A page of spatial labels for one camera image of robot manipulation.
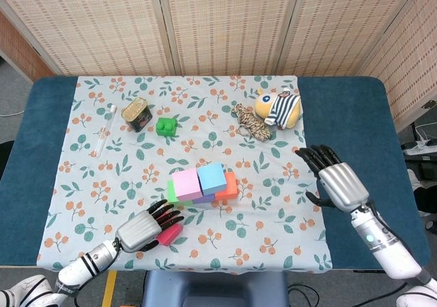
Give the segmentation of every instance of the orange foam block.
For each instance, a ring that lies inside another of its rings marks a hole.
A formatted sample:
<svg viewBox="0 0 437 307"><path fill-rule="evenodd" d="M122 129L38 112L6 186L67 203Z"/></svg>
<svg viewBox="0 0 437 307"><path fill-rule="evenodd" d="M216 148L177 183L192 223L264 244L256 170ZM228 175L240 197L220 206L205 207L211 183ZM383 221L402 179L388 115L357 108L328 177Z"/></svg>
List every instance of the orange foam block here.
<svg viewBox="0 0 437 307"><path fill-rule="evenodd" d="M217 200L237 199L238 189L234 172L226 172L226 189L215 194Z"/></svg>
<svg viewBox="0 0 437 307"><path fill-rule="evenodd" d="M159 233L156 239L160 244L168 247L181 232L182 232L182 225L176 223L173 226L169 227L167 230Z"/></svg>

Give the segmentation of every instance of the yellow tape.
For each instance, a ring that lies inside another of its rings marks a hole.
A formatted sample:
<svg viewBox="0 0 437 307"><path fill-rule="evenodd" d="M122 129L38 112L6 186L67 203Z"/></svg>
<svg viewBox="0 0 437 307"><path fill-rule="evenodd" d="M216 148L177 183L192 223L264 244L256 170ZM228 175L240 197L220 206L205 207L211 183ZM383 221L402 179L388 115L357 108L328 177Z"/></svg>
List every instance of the yellow tape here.
<svg viewBox="0 0 437 307"><path fill-rule="evenodd" d="M117 278L117 271L108 272L107 285L104 288L102 307L111 307L116 278Z"/></svg>

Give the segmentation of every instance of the blue stool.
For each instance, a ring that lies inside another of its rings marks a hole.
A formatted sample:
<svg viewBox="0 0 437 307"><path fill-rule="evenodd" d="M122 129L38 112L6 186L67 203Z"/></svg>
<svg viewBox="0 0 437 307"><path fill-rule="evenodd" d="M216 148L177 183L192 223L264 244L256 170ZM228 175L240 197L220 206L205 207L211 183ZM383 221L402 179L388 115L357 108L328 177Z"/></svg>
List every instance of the blue stool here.
<svg viewBox="0 0 437 307"><path fill-rule="evenodd" d="M284 272L225 273L150 271L144 307L289 307Z"/></svg>

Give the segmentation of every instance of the blue foam block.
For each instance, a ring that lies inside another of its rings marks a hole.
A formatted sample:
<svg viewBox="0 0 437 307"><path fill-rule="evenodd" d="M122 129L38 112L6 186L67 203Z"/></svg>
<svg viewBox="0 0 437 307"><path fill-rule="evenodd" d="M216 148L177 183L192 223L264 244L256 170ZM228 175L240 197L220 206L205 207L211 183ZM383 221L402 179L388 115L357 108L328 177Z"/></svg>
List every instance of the blue foam block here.
<svg viewBox="0 0 437 307"><path fill-rule="evenodd" d="M192 202L194 204L197 204L197 203L211 203L214 200L215 200L215 195L213 193L213 194L209 194L208 196L203 196L201 198L192 200Z"/></svg>
<svg viewBox="0 0 437 307"><path fill-rule="evenodd" d="M204 196L226 189L225 174L219 162L199 167L197 175Z"/></svg>

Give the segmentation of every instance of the robotic hand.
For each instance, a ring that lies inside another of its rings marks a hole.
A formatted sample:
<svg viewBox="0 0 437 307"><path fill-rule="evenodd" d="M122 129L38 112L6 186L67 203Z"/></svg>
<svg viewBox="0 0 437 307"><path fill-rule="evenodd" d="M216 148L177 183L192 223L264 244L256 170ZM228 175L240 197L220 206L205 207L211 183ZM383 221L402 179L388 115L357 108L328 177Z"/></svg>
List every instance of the robotic hand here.
<svg viewBox="0 0 437 307"><path fill-rule="evenodd" d="M352 226L370 249L386 274L416 285L397 298L397 307L436 307L437 282L407 250L405 243L385 223L369 200L369 193L355 172L325 145L296 151L314 172L330 199L321 200L307 192L308 199L320 207L336 207L350 213Z"/></svg>
<svg viewBox="0 0 437 307"><path fill-rule="evenodd" d="M124 252L148 251L158 245L156 236L184 219L174 206L161 200L118 228L113 242L107 240L63 268L57 277L55 292L42 276L27 278L9 290L0 291L0 307L58 307L68 297L105 272Z"/></svg>

